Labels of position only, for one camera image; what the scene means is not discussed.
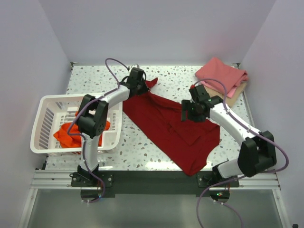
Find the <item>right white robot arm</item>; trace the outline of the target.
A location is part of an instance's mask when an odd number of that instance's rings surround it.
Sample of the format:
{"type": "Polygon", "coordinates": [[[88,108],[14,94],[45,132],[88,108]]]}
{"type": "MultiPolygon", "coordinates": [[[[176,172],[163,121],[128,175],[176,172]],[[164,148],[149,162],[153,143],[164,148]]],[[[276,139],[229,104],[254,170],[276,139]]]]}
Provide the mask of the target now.
{"type": "Polygon", "coordinates": [[[239,144],[237,159],[222,162],[212,168],[210,185],[223,186],[238,175],[253,177],[276,165],[274,137],[249,125],[227,107],[219,96],[210,97],[204,85],[192,85],[191,100],[183,100],[181,119],[203,122],[211,119],[222,126],[239,144]]]}

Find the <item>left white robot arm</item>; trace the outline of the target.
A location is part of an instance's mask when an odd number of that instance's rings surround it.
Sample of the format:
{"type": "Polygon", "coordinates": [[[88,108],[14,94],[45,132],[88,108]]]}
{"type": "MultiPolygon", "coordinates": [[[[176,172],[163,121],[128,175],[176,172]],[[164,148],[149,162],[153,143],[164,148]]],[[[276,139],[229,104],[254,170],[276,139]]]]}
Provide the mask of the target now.
{"type": "Polygon", "coordinates": [[[87,186],[105,188],[105,184],[98,173],[98,145],[99,138],[106,127],[108,110],[113,106],[149,92],[145,82],[146,73],[133,67],[128,76],[118,83],[118,87],[96,98],[85,95],[78,110],[75,123],[81,137],[82,160],[77,168],[77,177],[73,181],[87,186]]]}

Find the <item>dark red t-shirt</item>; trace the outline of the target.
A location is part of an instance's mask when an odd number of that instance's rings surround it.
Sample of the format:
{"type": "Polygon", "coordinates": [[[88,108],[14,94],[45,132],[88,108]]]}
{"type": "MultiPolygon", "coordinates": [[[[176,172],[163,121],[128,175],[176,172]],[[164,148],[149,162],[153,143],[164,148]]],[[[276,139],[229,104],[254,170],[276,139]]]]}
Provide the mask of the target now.
{"type": "Polygon", "coordinates": [[[220,126],[209,120],[181,120],[181,104],[147,92],[123,102],[123,112],[185,174],[192,176],[207,164],[220,143],[220,126]]]}

